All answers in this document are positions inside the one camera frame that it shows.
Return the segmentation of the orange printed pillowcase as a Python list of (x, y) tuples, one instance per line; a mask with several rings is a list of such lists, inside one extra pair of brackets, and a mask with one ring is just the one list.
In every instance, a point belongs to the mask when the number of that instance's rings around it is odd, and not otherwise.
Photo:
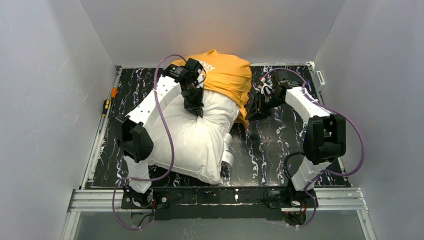
[(223, 94), (235, 102), (239, 108), (235, 122), (247, 128), (246, 105), (252, 89), (251, 63), (236, 55), (219, 53), (215, 49), (192, 54), (187, 58), (199, 61), (206, 71), (206, 80), (203, 82), (205, 90)]

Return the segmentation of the white pillow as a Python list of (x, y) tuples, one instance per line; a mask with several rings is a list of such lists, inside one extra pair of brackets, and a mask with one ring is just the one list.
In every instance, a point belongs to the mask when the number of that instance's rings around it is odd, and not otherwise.
[[(239, 107), (226, 95), (203, 92), (203, 118), (184, 109), (184, 98), (176, 97), (163, 110), (175, 150), (172, 172), (216, 185), (221, 182), (222, 157), (226, 136), (239, 114)], [(155, 149), (149, 156), (149, 165), (168, 169), (171, 147), (161, 119), (152, 126)]]

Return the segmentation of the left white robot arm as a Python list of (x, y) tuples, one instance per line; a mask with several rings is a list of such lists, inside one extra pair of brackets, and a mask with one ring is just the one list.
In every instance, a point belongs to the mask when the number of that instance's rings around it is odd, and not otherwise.
[(163, 114), (163, 110), (176, 97), (183, 97), (184, 110), (196, 117), (203, 117), (203, 82), (206, 70), (193, 58), (184, 59), (184, 65), (170, 64), (159, 75), (157, 66), (153, 75), (153, 89), (127, 115), (115, 118), (115, 136), (123, 158), (128, 166), (129, 187), (139, 194), (146, 193), (152, 182), (165, 178), (172, 170), (168, 168), (162, 176), (150, 178), (148, 157), (155, 149), (151, 129), (157, 119), (162, 121), (171, 150), (171, 165), (175, 162), (175, 146)]

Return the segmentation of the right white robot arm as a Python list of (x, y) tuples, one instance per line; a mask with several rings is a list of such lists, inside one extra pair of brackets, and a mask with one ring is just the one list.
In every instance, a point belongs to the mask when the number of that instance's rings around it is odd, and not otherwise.
[(306, 91), (306, 80), (288, 79), (283, 76), (289, 69), (278, 67), (265, 73), (264, 83), (254, 94), (246, 120), (257, 121), (272, 114), (272, 109), (287, 104), (291, 106), (306, 124), (303, 140), (303, 160), (297, 172), (289, 178), (289, 186), (295, 191), (313, 189), (316, 180), (327, 167), (346, 152), (346, 119), (331, 113), (318, 105)]

